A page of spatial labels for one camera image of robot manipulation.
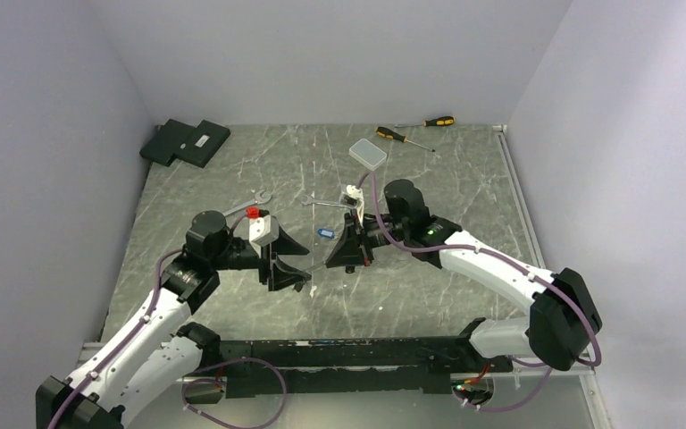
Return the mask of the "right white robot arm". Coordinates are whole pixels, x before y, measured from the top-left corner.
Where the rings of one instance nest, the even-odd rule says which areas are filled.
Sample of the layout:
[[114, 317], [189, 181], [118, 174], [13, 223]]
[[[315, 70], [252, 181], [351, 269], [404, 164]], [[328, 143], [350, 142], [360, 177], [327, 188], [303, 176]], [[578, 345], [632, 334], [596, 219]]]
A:
[[364, 193], [345, 185], [344, 230], [324, 265], [352, 273], [374, 260], [376, 248], [392, 245], [419, 261], [463, 275], [508, 300], [523, 316], [481, 319], [456, 347], [461, 367], [477, 371], [491, 358], [534, 356], [567, 371], [574, 364], [599, 366], [597, 335], [603, 323], [583, 277], [570, 268], [554, 273], [515, 259], [430, 212], [422, 192], [406, 179], [384, 189], [387, 210], [364, 210]]

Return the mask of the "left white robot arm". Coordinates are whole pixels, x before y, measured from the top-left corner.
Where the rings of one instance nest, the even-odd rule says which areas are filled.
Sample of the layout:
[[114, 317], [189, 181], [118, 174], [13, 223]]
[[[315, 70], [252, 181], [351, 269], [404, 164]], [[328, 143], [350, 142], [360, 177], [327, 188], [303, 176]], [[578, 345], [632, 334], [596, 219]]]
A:
[[124, 428], [181, 377], [213, 373], [221, 338], [189, 319], [216, 291], [221, 271], [255, 270], [270, 291], [310, 281], [281, 261], [309, 254], [307, 247], [266, 210], [249, 207], [244, 216], [247, 239], [221, 212], [193, 218], [183, 247], [157, 261], [155, 285], [131, 319], [84, 364], [38, 387], [38, 428]]

